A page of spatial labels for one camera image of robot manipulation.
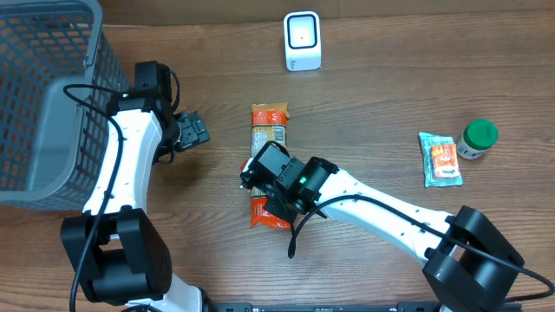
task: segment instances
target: wire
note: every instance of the wire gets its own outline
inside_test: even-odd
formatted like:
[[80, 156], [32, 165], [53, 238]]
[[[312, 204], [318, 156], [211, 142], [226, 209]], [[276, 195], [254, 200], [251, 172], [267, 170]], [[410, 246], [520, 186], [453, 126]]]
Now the wire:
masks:
[[175, 110], [177, 110], [177, 107], [180, 106], [180, 80], [177, 79], [177, 74], [175, 74], [175, 72], [171, 69], [170, 74], [172, 74], [173, 79], [175, 80], [175, 84], [177, 85], [177, 95], [175, 95], [175, 101], [172, 105], [172, 112], [175, 112]]
[[90, 228], [89, 234], [87, 236], [87, 241], [85, 242], [85, 247], [83, 248], [83, 253], [81, 254], [81, 258], [79, 258], [79, 264], [77, 265], [77, 268], [75, 269], [75, 276], [73, 278], [73, 283], [71, 285], [71, 293], [69, 296], [69, 311], [70, 312], [75, 312], [75, 299], [77, 297], [77, 288], [79, 286], [79, 278], [81, 277], [81, 272], [83, 270], [83, 265], [85, 263], [85, 258], [87, 257], [88, 254], [88, 249], [93, 241], [93, 238], [96, 236], [95, 232], [98, 229], [98, 224], [101, 221], [101, 217], [104, 214], [104, 211], [106, 210], [106, 207], [108, 206], [108, 201], [110, 200], [110, 197], [112, 196], [112, 190], [114, 189], [114, 183], [115, 183], [115, 177], [118, 173], [118, 170], [120, 168], [120, 163], [121, 163], [121, 154], [123, 152], [123, 132], [121, 131], [120, 126], [118, 125], [118, 123], [111, 117], [108, 116], [106, 113], [104, 113], [102, 110], [100, 110], [97, 107], [94, 107], [91, 104], [88, 104], [87, 102], [77, 98], [76, 96], [72, 95], [68, 90], [71, 88], [91, 88], [91, 89], [95, 89], [95, 90], [100, 90], [100, 91], [106, 91], [112, 94], [117, 94], [119, 93], [118, 91], [109, 89], [109, 88], [104, 88], [104, 87], [99, 87], [99, 86], [95, 86], [95, 85], [88, 85], [88, 84], [69, 84], [65, 87], [63, 87], [63, 93], [65, 93], [71, 100], [76, 101], [77, 103], [83, 105], [84, 107], [97, 112], [100, 116], [106, 118], [108, 121], [110, 121], [115, 128], [115, 131], [118, 133], [118, 152], [115, 156], [115, 163], [114, 163], [114, 169], [112, 170], [112, 174], [110, 175], [110, 180], [108, 181], [108, 186], [106, 187], [106, 191], [104, 192], [104, 198], [102, 199], [102, 203], [101, 203], [101, 207], [98, 211], [98, 213], [96, 214], [96, 218], [95, 221], [93, 222], [93, 225]]
[[525, 269], [522, 267], [519, 267], [518, 265], [515, 265], [513, 263], [509, 263], [505, 260], [499, 259], [497, 257], [494, 257], [482, 250], [476, 249], [473, 246], [469, 245], [469, 244], [465, 244], [462, 243], [452, 237], [450, 237], [449, 235], [446, 235], [444, 233], [441, 233], [440, 231], [433, 229], [431, 227], [429, 227], [428, 225], [417, 221], [414, 218], [411, 218], [410, 216], [396, 210], [395, 208], [393, 208], [390, 205], [384, 204], [383, 202], [374, 199], [374, 198], [370, 198], [370, 197], [366, 197], [363, 195], [359, 195], [359, 194], [353, 194], [353, 195], [342, 195], [336, 198], [332, 198], [329, 200], [324, 201], [323, 203], [321, 203], [320, 205], [318, 205], [315, 209], [313, 209], [311, 212], [309, 212], [309, 214], [307, 214], [303, 220], [301, 221], [301, 223], [298, 225], [297, 230], [294, 231], [293, 236], [291, 237], [291, 241], [289, 242], [289, 258], [293, 258], [295, 256], [295, 246], [296, 246], [296, 240], [297, 240], [297, 236], [299, 234], [299, 232], [303, 229], [303, 226], [308, 222], [308, 220], [314, 216], [318, 211], [322, 210], [324, 207], [333, 204], [335, 202], [338, 201], [342, 201], [342, 200], [347, 200], [347, 199], [354, 199], [354, 200], [361, 200], [361, 201], [365, 201], [365, 202], [369, 202], [371, 204], [375, 204], [380, 206], [381, 208], [395, 214], [396, 216], [403, 218], [405, 220], [407, 220], [408, 222], [410, 222], [411, 224], [414, 224], [416, 226], [418, 226], [419, 228], [423, 229], [424, 231], [428, 231], [434, 235], [436, 235], [437, 237], [440, 237], [441, 239], [445, 239], [446, 241], [448, 241], [451, 244], [456, 244], [458, 246], [460, 246], [461, 248], [471, 251], [477, 255], [480, 255], [490, 261], [493, 261], [497, 264], [501, 264], [501, 265], [505, 265], [506, 267], [510, 268], [511, 270], [515, 270], [519, 273], [522, 273], [526, 276], [529, 276], [533, 279], [536, 279], [540, 282], [542, 282], [543, 284], [545, 284], [545, 286], [547, 286], [549, 288], [549, 290], [545, 291], [545, 292], [541, 292], [541, 293], [537, 293], [537, 294], [532, 294], [532, 295], [525, 295], [525, 296], [513, 296], [513, 297], [509, 297], [505, 299], [505, 303], [509, 303], [509, 302], [523, 302], [523, 301], [528, 301], [528, 300], [534, 300], [534, 299], [541, 299], [541, 298], [546, 298], [548, 296], [553, 295], [553, 293], [555, 293], [555, 286], [553, 285], [553, 283], [548, 280], [547, 278], [541, 276], [540, 274], [533, 272], [529, 269]]

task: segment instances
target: white device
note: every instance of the white device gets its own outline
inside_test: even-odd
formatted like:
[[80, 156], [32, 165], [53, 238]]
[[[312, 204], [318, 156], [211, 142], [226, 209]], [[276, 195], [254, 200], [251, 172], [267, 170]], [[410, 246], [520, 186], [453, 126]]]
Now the white device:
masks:
[[[118, 212], [123, 205], [147, 211], [147, 188], [153, 157], [161, 139], [160, 122], [154, 112], [133, 109], [119, 112], [114, 116], [126, 138], [123, 141], [123, 154], [120, 170], [112, 190], [113, 198], [108, 201], [104, 213]], [[83, 213], [98, 214], [104, 190], [107, 187], [118, 150], [118, 134], [112, 123], [108, 123], [108, 146], [102, 161], [101, 174], [96, 181], [95, 190], [83, 208]], [[202, 295], [200, 289], [183, 282], [172, 274], [170, 290], [161, 300], [150, 298], [132, 300], [127, 306], [152, 306], [163, 312], [201, 312]]]
[[[449, 224], [445, 220], [451, 216], [450, 213], [421, 208], [379, 192], [353, 178], [343, 169], [336, 174], [331, 174], [320, 188], [320, 192], [322, 196], [316, 202], [317, 205], [342, 195], [359, 194], [390, 205], [419, 222], [429, 224], [431, 228], [441, 233], [449, 230]], [[386, 211], [379, 205], [364, 201], [336, 202], [323, 208], [322, 213], [332, 220], [344, 221], [375, 233], [378, 237], [408, 253], [422, 266], [428, 262], [424, 256], [426, 249], [436, 249], [441, 241], [441, 238], [436, 235], [421, 231], [420, 228], [399, 218], [394, 213]]]
[[285, 66], [290, 71], [322, 66], [320, 18], [312, 11], [289, 13], [284, 19]]

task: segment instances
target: orange wrapper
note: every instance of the orange wrapper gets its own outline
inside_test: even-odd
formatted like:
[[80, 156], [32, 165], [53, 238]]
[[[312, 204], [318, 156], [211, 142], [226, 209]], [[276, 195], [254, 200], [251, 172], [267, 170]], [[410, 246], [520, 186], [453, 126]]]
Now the orange wrapper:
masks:
[[[287, 102], [275, 104], [253, 104], [251, 130], [251, 157], [269, 140], [285, 145], [285, 132], [289, 113]], [[257, 188], [251, 191], [251, 228], [255, 224], [264, 224], [276, 229], [290, 229], [287, 221], [278, 218], [264, 209], [268, 198]]]
[[436, 178], [456, 178], [460, 176], [459, 163], [457, 162], [457, 146], [455, 144], [432, 146], [430, 152], [434, 162], [434, 175]]

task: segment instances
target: small jar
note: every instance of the small jar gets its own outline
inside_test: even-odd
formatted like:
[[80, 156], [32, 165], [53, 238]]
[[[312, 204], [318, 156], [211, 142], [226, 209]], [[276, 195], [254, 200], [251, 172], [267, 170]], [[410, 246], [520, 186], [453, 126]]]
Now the small jar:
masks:
[[477, 159], [499, 138], [497, 127], [490, 120], [471, 122], [457, 140], [457, 153], [464, 159]]

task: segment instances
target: snack bar wrapper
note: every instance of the snack bar wrapper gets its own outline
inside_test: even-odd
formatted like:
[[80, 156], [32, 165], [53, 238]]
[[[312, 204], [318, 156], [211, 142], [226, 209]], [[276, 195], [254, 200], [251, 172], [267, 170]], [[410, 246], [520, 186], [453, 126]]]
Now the snack bar wrapper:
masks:
[[420, 133], [424, 159], [424, 186], [462, 185], [457, 147], [452, 137]]
[[[286, 147], [286, 129], [289, 113], [287, 102], [275, 104], [253, 104], [251, 130], [251, 157], [269, 140]], [[287, 221], [278, 218], [264, 209], [268, 198], [259, 189], [251, 191], [251, 228], [255, 224], [264, 224], [276, 229], [290, 229]]]

